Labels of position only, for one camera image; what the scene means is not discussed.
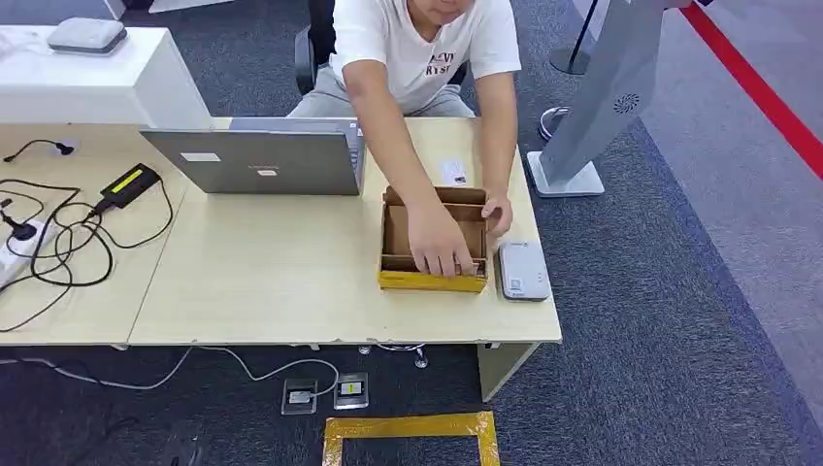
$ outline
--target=white t-shirt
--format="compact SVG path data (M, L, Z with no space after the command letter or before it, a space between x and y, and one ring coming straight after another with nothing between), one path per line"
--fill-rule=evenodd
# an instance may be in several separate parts
M520 69L509 0L474 0L431 43L414 29L406 0L337 0L334 28L337 53L329 63L338 81L352 61L379 61L404 113L428 104L465 61L475 79Z

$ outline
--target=gray pants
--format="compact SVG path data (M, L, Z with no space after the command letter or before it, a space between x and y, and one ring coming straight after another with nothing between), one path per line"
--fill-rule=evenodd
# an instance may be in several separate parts
M460 98L460 86L447 84L435 98L422 109L406 114L407 117L473 117L472 112ZM346 89L337 81L329 67L317 71L314 90L303 96L303 100L288 114L288 117L354 117L354 109L348 102Z

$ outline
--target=white cable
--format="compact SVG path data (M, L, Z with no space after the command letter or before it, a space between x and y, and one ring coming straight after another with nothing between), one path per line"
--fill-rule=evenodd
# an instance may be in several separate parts
M199 348L201 350L223 351L223 352L227 352L227 353L231 354L232 356L234 356L235 359L237 359L237 362L240 363L240 365L243 367L243 370L246 371L246 375L248 375L248 377L250 379L252 379L254 382L264 381L264 380L272 377L274 374L276 374L280 371L284 371L284 370L288 369L289 367L296 366L297 364L302 364L304 362L316 362L316 363L319 363L319 364L325 364L325 365L329 366L335 372L335 381L334 381L334 383L329 385L328 388L326 388L325 390L322 390L322 391L318 391L313 396L325 395L326 393L334 390L335 386L337 386L337 382L340 380L340 372L337 370L337 367L335 367L334 364L332 364L331 362L324 361L322 359L298 359L296 361L289 362L288 364L286 364L284 366L280 366L279 368L277 368L274 371L266 374L265 376L255 377L251 373L251 371L248 369L248 366L246 366L245 362L241 359L241 357L238 356L235 352L233 352L229 348L223 348L223 347L197 347L197 348Z
M105 385L105 386L114 386L114 387L117 387L117 388L126 388L126 389L129 389L129 390L145 391L145 390L154 390L155 388L158 388L160 385L168 382L178 372L178 370L182 366L183 362L188 357L188 355L191 353L191 350L193 350L194 348L195 347L188 347L188 349L182 355L182 357L180 358L180 361L178 361L178 363L175 365L175 367L172 369L172 371L166 377L161 379L159 382L153 383L151 385L132 385L132 384L129 384L129 383L109 382L109 381L102 381L102 380L92 379L91 377L79 376L77 374L71 373L71 372L57 366L56 364L54 364L53 362L51 362L47 359L42 359L42 358L39 358L39 357L23 357L21 359L0 359L0 365L17 364L21 361L22 362L37 362L37 363L40 363L40 364L43 364L43 365L46 365L46 366L50 367L57 374L66 376L70 379L76 379L78 381L84 381L84 382L90 382L90 383L100 383L100 384ZM335 367L334 364L332 364L331 362L324 361L322 359L298 359L296 361L292 361L292 362L289 362L288 364L280 366L279 368L277 368L274 371L266 374L265 376L255 377L251 373L251 371L248 369L248 366L246 366L246 363L242 360L242 358L239 355L237 355L235 352L233 352L232 350L230 350L228 348L220 348L220 347L196 347L196 348L199 348L201 350L223 351L223 352L227 352L227 353L231 354L235 359L237 359L238 362L240 362L240 365L243 367L243 370L246 371L246 374L248 375L248 377L253 382L264 381L264 380L272 377L274 374L277 374L278 372L284 371L284 370L288 369L289 367L296 366L298 364L303 364L303 363L307 363L307 362L316 362L316 363L320 363L320 364L325 364L325 365L329 366L334 371L334 373L335 373L334 382L328 388L326 388L325 390L318 391L317 393L313 393L312 396L320 396L320 395L324 395L324 394L332 391L335 388L335 386L337 386L337 383L340 380L340 371L337 370L337 367Z

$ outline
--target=cardboard box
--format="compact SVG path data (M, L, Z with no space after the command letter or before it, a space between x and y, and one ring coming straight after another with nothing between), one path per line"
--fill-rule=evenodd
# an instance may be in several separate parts
M409 215L397 192L383 194L382 247L378 283L381 288L436 289L480 293L488 282L486 222L480 214L486 201L485 191L467 187L438 187L438 196L451 213L469 247L475 274L454 278L438 277L417 271L409 248Z

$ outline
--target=hand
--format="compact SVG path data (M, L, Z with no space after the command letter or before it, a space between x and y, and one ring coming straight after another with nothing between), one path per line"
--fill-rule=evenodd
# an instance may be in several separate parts
M461 275L475 272L466 238L443 204L409 208L409 246L420 272L454 277L455 259Z
M488 223L488 234L494 238L500 238L511 228L511 202L506 194L489 194L480 214Z

